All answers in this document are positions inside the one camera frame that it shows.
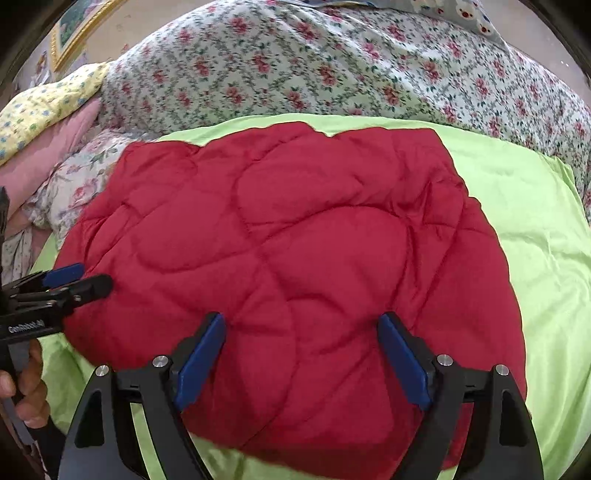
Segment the blue pad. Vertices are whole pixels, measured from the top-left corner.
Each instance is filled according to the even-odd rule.
[[[58,268],[47,272],[43,279],[43,286],[45,288],[57,288],[67,283],[80,280],[84,275],[84,265],[75,263],[67,267]]]
[[[407,400],[423,411],[428,410],[433,400],[429,396],[427,373],[386,314],[378,320],[378,342],[396,372]]]
[[[218,314],[211,320],[195,350],[178,373],[178,390],[174,404],[179,411],[197,400],[225,339],[226,323],[223,316]]]

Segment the light green fabric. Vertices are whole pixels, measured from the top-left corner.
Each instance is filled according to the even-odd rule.
[[[507,256],[527,347],[527,404],[540,443],[545,478],[559,478],[591,433],[591,233],[570,168],[557,158],[471,132],[384,118],[303,114],[246,117],[161,140],[205,145],[247,128],[290,121],[304,121],[327,135],[367,127],[437,131],[470,194],[480,200]],[[45,262],[43,268],[50,268],[47,257]],[[45,339],[43,346],[50,403],[58,425],[65,427],[92,367],[61,336]],[[136,417],[141,419],[141,412]],[[138,428],[142,443],[146,443],[145,424],[140,420]],[[216,479],[312,478],[237,452],[215,449],[202,440],[196,443]],[[149,444],[144,446],[144,455],[151,479],[162,479]],[[453,472],[443,472],[440,479],[452,476]]]

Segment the metal screw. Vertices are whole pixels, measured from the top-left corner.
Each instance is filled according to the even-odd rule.
[[[104,377],[107,373],[109,373],[109,367],[107,365],[101,365],[100,367],[96,367],[95,375],[97,377]]]
[[[503,377],[509,375],[509,367],[503,364],[499,364],[495,367],[496,372]]]
[[[439,363],[439,365],[449,367],[453,363],[453,358],[443,353],[442,355],[437,356],[437,362]]]
[[[168,357],[166,355],[159,355],[154,360],[152,360],[152,365],[156,368],[166,367],[168,364]]]

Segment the red blanket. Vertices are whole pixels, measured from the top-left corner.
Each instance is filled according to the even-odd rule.
[[[58,265],[108,273],[67,319],[94,364],[138,367],[222,312],[193,433],[316,475],[386,479],[421,420],[377,343],[394,310],[435,353],[510,367],[525,346],[505,256],[434,131],[328,138],[301,123],[206,147],[132,144]],[[457,463],[466,415],[446,466]]]

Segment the finger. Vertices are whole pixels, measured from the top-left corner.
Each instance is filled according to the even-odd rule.
[[[26,369],[18,377],[18,389],[24,396],[31,394],[41,382],[43,367],[34,358],[29,359]]]
[[[41,354],[41,344],[34,338],[29,344],[29,356],[43,367],[43,355]]]
[[[39,386],[17,404],[17,415],[22,421],[38,417],[47,401],[47,386],[40,382]]]
[[[0,398],[10,398],[17,393],[12,377],[6,372],[0,372]]]
[[[49,413],[50,413],[49,403],[46,402],[43,405],[43,408],[41,409],[39,416],[34,417],[31,420],[27,420],[25,422],[25,425],[27,427],[29,427],[30,429],[40,429],[40,428],[44,427],[45,425],[47,425],[47,421],[49,420]]]

